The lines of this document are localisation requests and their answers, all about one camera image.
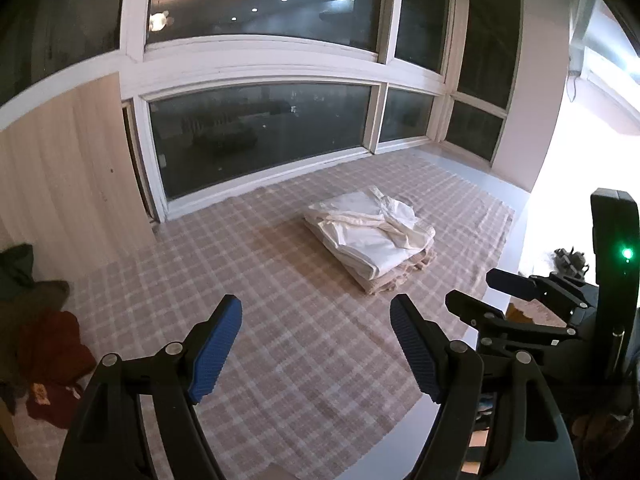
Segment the wooden wall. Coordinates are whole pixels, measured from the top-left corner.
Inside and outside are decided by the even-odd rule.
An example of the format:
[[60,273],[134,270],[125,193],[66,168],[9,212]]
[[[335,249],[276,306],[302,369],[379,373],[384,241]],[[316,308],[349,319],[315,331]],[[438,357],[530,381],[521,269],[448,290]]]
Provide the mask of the wooden wall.
[[74,280],[154,243],[118,74],[59,95],[0,132],[0,250],[34,245],[37,279]]

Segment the bright light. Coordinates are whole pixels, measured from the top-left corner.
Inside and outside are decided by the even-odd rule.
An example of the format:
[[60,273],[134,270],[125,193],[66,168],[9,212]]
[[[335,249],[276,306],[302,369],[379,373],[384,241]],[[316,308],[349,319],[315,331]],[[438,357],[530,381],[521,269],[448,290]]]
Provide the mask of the bright light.
[[626,60],[626,71],[632,74],[640,74],[640,57],[629,57]]
[[149,30],[151,32],[157,32],[162,30],[166,25],[166,15],[164,12],[156,12],[149,16]]

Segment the white window frame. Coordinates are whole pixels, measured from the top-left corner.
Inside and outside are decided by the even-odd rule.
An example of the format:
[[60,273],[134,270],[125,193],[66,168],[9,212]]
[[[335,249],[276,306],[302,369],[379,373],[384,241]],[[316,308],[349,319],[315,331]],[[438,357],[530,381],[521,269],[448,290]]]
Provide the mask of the white window frame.
[[[395,57],[401,2],[382,0],[377,54],[324,41],[249,34],[183,38],[145,45],[149,0],[122,0],[119,49],[56,72],[12,98],[0,107],[0,130],[62,92],[119,72],[122,99],[133,103],[143,169],[161,221],[327,165],[425,142],[440,142],[445,139],[454,100],[475,99],[456,92],[464,53],[468,0],[449,0],[440,73]],[[296,81],[371,86],[363,146],[269,168],[175,200],[167,199],[151,131],[150,102],[211,88]],[[423,136],[379,142],[389,88],[434,96]],[[469,104],[494,114],[506,116],[508,112],[508,108],[501,110],[485,102]]]
[[[509,99],[507,102],[507,106],[505,108],[494,105],[488,101],[480,99],[478,97],[474,97],[469,94],[465,94],[458,90],[459,82],[460,82],[460,71],[462,70],[462,59],[465,53],[465,39],[466,39],[466,27],[468,23],[468,14],[469,14],[469,0],[456,0],[456,10],[455,10],[455,23],[456,29],[454,30],[454,43],[451,47],[450,59],[451,63],[447,67],[446,72],[446,81],[445,85],[447,88],[447,94],[442,98],[442,102],[439,105],[440,108],[438,110],[439,117],[437,124],[433,125],[434,132],[432,133],[433,139],[436,142],[442,143],[446,148],[449,148],[451,151],[460,153],[461,155],[466,156],[470,160],[473,160],[475,163],[480,164],[482,167],[490,168],[494,163],[495,155],[498,151],[498,147],[500,146],[500,140],[502,139],[502,134],[504,133],[504,126],[506,124],[506,118],[509,114],[509,110],[511,107],[511,101],[513,99],[513,91],[516,81],[516,74],[518,73],[518,64],[520,61],[520,52],[522,49],[522,28],[524,22],[524,0],[520,0],[520,30],[518,32],[518,48],[516,51],[516,63],[513,69],[513,76],[511,78],[511,88],[509,92]],[[449,129],[449,123],[451,120],[451,113],[453,112],[453,105],[456,101],[468,104],[477,108],[478,110],[482,110],[483,112],[487,112],[495,117],[499,117],[502,119],[502,126],[500,127],[500,133],[498,134],[498,139],[496,140],[494,151],[492,153],[491,159],[486,160],[480,156],[475,155],[474,153],[468,152],[459,146],[452,144],[446,140],[447,131]]]

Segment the white cloth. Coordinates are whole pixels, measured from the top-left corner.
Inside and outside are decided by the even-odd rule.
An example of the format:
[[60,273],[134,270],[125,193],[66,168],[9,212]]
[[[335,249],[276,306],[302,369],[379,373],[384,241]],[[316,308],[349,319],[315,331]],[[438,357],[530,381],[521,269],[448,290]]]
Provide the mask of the white cloth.
[[324,243],[366,280],[382,276],[430,245],[435,229],[414,209],[371,186],[304,209]]

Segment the blue rubber pad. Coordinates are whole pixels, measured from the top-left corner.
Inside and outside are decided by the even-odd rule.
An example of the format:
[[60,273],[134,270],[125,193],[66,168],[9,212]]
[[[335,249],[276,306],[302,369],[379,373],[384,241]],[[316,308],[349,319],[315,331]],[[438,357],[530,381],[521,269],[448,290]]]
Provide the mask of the blue rubber pad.
[[188,393],[195,404],[213,391],[241,325],[242,303],[233,298],[194,360]]
[[391,302],[389,317],[420,391],[440,402],[443,391],[438,384],[436,361],[398,297]]

